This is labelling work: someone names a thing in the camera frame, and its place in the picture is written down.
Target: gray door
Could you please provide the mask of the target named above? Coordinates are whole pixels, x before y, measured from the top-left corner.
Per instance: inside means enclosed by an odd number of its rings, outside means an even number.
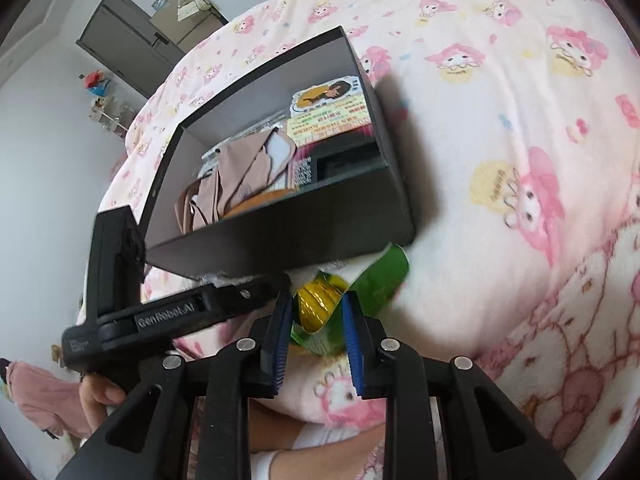
[[[77,43],[146,98],[184,56],[130,0],[102,0]]]

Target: hanging pink clothing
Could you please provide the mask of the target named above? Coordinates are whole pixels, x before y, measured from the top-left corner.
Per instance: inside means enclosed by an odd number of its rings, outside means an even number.
[[[23,362],[6,370],[15,405],[41,430],[62,436],[63,431],[85,438],[91,428],[80,404],[80,384],[69,383],[52,373]]]

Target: bed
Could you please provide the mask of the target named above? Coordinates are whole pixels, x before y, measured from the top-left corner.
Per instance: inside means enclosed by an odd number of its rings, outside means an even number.
[[[640,59],[605,0],[271,0],[199,44],[126,137],[101,209],[140,218],[176,126],[250,70],[341,25],[412,199],[412,271],[383,313],[422,354],[466,354],[598,478],[640,414]],[[353,279],[374,256],[320,266]],[[316,269],[292,273],[302,282]],[[152,269],[145,299],[192,284]],[[199,358],[233,320],[176,342]],[[274,409],[365,428],[344,356],[295,352]]]

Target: black box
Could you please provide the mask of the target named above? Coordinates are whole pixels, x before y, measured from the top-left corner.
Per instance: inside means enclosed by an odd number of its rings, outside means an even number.
[[[174,205],[194,180],[204,152],[288,109],[295,92],[348,75],[362,82],[373,136],[348,132],[320,141],[329,147],[329,158],[314,166],[312,184],[180,233]],[[264,63],[185,119],[159,165],[140,227],[148,263],[190,278],[294,269],[372,253],[389,242],[411,242],[414,226],[385,118],[342,28]]]

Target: silver bolt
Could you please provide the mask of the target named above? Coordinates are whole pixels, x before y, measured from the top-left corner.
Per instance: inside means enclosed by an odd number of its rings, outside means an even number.
[[[182,364],[182,358],[179,355],[168,355],[162,360],[162,366],[167,370],[175,370]]]
[[[458,357],[456,357],[455,359],[453,359],[453,364],[456,365],[456,368],[458,370],[471,370],[471,368],[473,367],[473,362],[471,361],[471,359],[469,359],[468,357],[465,357],[463,355],[460,355]]]
[[[387,337],[382,340],[380,346],[382,346],[382,349],[387,352],[395,352],[400,348],[400,343],[391,337]]]
[[[253,350],[255,348],[255,341],[250,337],[245,337],[236,343],[236,347],[241,352]]]

